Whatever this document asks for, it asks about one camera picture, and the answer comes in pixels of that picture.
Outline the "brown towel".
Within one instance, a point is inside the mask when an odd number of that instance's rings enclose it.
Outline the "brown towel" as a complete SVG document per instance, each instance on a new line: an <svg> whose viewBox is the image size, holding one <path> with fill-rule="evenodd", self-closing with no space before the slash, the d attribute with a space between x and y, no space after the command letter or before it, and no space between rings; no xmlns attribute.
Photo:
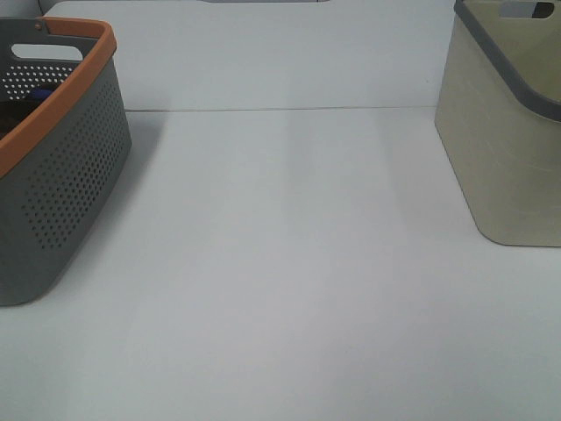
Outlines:
<svg viewBox="0 0 561 421"><path fill-rule="evenodd" d="M9 100L1 102L0 137L3 138L17 127L34 110L32 102L24 100Z"/></svg>

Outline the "blue cloth in basket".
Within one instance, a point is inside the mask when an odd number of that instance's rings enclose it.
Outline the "blue cloth in basket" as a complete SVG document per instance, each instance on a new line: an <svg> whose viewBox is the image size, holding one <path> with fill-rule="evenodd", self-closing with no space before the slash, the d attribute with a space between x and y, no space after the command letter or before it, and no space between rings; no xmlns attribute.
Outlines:
<svg viewBox="0 0 561 421"><path fill-rule="evenodd" d="M30 91L28 97L36 101L44 101L53 93L52 89L36 88Z"/></svg>

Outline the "beige basket with grey rim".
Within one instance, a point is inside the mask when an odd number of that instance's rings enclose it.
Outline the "beige basket with grey rim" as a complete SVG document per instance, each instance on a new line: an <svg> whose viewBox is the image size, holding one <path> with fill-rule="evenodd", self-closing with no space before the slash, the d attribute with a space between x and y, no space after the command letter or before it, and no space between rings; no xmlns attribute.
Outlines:
<svg viewBox="0 0 561 421"><path fill-rule="evenodd" d="M435 126L479 232L560 244L560 4L457 1Z"/></svg>

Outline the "grey basket with orange rim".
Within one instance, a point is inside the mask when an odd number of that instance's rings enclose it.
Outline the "grey basket with orange rim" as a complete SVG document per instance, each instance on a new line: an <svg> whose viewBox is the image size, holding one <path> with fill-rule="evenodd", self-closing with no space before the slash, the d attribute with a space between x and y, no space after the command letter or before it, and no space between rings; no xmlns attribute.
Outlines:
<svg viewBox="0 0 561 421"><path fill-rule="evenodd" d="M103 209L131 150L111 26L3 18L1 102L34 110L1 138L1 304L42 297ZM28 97L52 89L44 101Z"/></svg>

